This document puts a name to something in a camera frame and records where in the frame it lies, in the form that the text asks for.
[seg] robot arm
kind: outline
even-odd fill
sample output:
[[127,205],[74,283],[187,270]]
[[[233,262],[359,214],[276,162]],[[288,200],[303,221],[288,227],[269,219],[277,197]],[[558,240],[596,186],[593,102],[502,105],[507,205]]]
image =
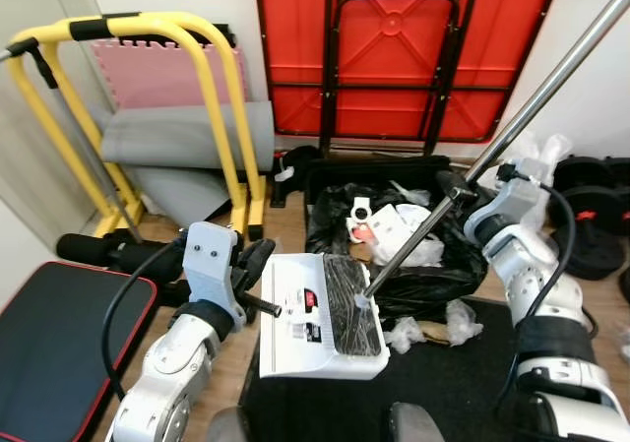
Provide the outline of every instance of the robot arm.
[[[518,168],[529,176],[536,163],[522,160]],[[518,331],[516,375],[523,395],[518,425],[532,433],[584,438],[580,440],[630,440],[623,409],[595,360],[578,283],[562,275],[535,315],[526,317],[558,266],[546,243],[520,224],[537,196],[531,182],[512,179],[464,228],[504,284]]]
[[221,342],[246,322],[241,303],[280,313],[277,306],[245,292],[258,281],[273,249],[273,241],[263,240],[239,257],[233,230],[208,222],[190,226],[184,252],[190,302],[176,312],[168,332],[145,355],[142,374],[121,401],[107,442],[181,440]]

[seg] yellow exercise stand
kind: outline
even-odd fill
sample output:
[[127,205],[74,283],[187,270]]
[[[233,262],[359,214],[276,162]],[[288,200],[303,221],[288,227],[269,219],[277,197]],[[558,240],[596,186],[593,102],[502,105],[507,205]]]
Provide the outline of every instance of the yellow exercise stand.
[[[242,185],[238,184],[236,168],[229,148],[212,72],[201,47],[185,29],[198,32],[206,37],[217,47],[220,54],[252,196],[249,214],[250,237],[252,232],[257,231],[258,227],[260,227],[259,231],[260,234],[262,234],[265,181],[263,176],[258,175],[256,157],[254,155],[245,114],[241,80],[239,79],[238,70],[236,69],[236,63],[229,44],[219,30],[212,24],[201,18],[185,13],[145,13],[129,17],[114,15],[103,18],[76,18],[59,21],[52,26],[39,27],[20,32],[14,37],[12,42],[20,42],[34,38],[43,46],[43,57],[50,66],[61,93],[64,95],[68,106],[83,129],[86,137],[97,152],[100,151],[100,132],[96,128],[92,118],[59,63],[57,55],[58,43],[60,41],[73,39],[79,41],[125,35],[158,34],[173,40],[178,43],[180,47],[188,51],[199,77],[204,102],[208,109],[219,152],[221,167],[227,184],[227,190],[232,202],[232,227],[240,232],[244,232],[246,228],[246,191]],[[11,72],[20,90],[37,115],[37,118],[44,126],[53,144],[57,147],[62,157],[66,159],[81,184],[93,199],[98,210],[103,214],[103,220],[107,219],[107,224],[104,224],[103,227],[109,227],[109,224],[112,222],[111,215],[113,209],[107,204],[106,198],[104,198],[104,195],[98,189],[97,184],[91,178],[87,169],[76,155],[76,152],[74,152],[65,138],[63,131],[49,114],[45,104],[26,77],[21,59],[19,57],[13,58],[9,60],[9,63]],[[106,167],[128,207],[132,206],[133,209],[133,205],[136,204],[136,202],[141,204],[120,168],[113,163],[106,163]],[[137,210],[128,210],[128,212],[134,213],[132,217],[137,215]]]

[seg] wooden floor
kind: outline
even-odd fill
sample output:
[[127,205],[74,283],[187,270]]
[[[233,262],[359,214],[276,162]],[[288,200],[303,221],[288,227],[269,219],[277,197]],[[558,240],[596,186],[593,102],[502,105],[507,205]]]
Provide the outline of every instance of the wooden floor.
[[[226,219],[223,218],[219,222],[225,223]],[[165,241],[175,236],[177,226],[164,218],[146,217],[141,224],[141,232],[148,239]],[[280,253],[303,251],[305,234],[301,194],[292,193],[287,198],[285,209],[267,208],[265,236],[276,240],[277,251]],[[619,292],[616,275],[605,281],[582,281],[581,284],[585,304],[598,319],[600,326],[599,336],[595,340],[598,364],[608,372],[612,388],[628,414],[630,365],[619,355],[617,335],[619,330],[630,327],[630,307]],[[476,295],[503,300],[503,286],[492,273],[489,273]],[[172,309],[164,307],[157,312],[155,321],[125,373],[123,378],[125,388],[131,387],[138,379],[144,354],[149,345],[164,333],[172,312]],[[204,441],[214,414],[218,410],[237,404],[257,336],[258,321],[240,334],[230,336],[223,343],[220,356],[213,363],[210,384],[191,413],[184,437],[186,441]],[[118,402],[112,400],[93,440],[104,440],[117,406]]]

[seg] gray exercise mat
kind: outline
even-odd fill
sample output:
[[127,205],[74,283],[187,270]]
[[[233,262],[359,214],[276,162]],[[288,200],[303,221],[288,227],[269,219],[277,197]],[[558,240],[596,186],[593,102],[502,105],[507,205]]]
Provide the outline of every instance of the gray exercise mat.
[[[244,169],[234,116],[221,106],[234,163]],[[269,101],[245,102],[259,171],[274,161],[274,117]],[[138,166],[221,169],[204,106],[122,109],[107,122],[101,144],[106,161]]]
[[134,183],[181,227],[203,221],[229,199],[220,173],[203,169],[128,167]]

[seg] pink foam mat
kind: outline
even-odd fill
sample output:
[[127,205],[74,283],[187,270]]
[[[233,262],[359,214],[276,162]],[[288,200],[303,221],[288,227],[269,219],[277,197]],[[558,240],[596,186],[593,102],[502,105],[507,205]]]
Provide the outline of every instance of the pink foam mat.
[[[176,105],[203,105],[193,62],[185,50],[167,42],[124,40],[98,40],[92,44],[94,55],[118,108],[168,107]],[[205,45],[217,87],[220,103],[228,103],[227,84],[223,66],[213,45]],[[243,56],[238,48],[232,49],[240,79],[244,80]],[[241,83],[243,96],[247,91]]]

